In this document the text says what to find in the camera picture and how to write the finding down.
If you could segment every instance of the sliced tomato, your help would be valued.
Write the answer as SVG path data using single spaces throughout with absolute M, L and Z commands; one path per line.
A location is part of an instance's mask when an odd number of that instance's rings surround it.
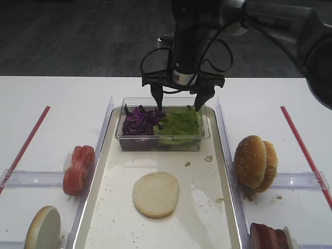
M 70 174 L 71 174 L 70 170 L 67 170 L 66 173 L 64 174 L 63 183 L 62 183 L 63 191 L 66 195 L 77 196 L 79 195 L 80 191 L 74 190 L 74 186 L 70 181 Z
M 89 167 L 94 162 L 94 150 L 91 146 L 75 147 L 72 156 L 72 165 L 67 170 L 67 176 L 64 177 L 64 190 L 71 189 L 74 192 L 80 192 L 86 185 Z

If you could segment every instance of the sesame seed bun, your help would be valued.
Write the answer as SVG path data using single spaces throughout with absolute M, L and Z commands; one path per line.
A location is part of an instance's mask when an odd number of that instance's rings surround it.
M 244 138 L 235 152 L 238 181 L 255 190 L 266 191 L 276 176 L 278 158 L 273 144 L 252 135 Z

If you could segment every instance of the purple cabbage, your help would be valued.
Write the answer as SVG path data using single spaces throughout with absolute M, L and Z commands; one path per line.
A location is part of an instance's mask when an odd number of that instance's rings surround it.
M 157 126 L 160 119 L 166 114 L 155 110 L 146 111 L 143 106 L 135 107 L 134 111 L 129 112 L 127 105 L 124 106 L 126 119 L 123 122 L 123 135 L 154 135 L 153 127 Z

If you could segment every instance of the white table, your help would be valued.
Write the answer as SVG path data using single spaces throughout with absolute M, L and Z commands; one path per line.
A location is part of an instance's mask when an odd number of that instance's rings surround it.
M 150 97 L 150 90 L 141 87 L 140 78 L 0 77 L 0 173 L 10 167 L 47 105 L 51 109 L 17 169 L 62 171 L 74 146 L 95 147 L 110 96 L 119 106 L 125 97 Z M 332 185 L 332 110 L 313 97 L 304 79 L 227 79 L 207 105 L 215 107 L 217 97 L 232 152 L 246 135 L 257 134 L 275 144 L 280 172 L 311 171 L 279 108 L 285 105 Z

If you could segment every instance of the dark floor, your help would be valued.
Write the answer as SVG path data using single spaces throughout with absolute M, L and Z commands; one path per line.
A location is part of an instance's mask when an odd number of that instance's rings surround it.
M 0 75 L 140 76 L 141 58 L 174 32 L 171 0 L 0 0 Z M 224 34 L 234 54 L 226 77 L 299 77 L 289 59 L 255 32 Z M 162 68 L 165 53 L 146 62 Z M 218 44 L 208 53 L 228 57 Z

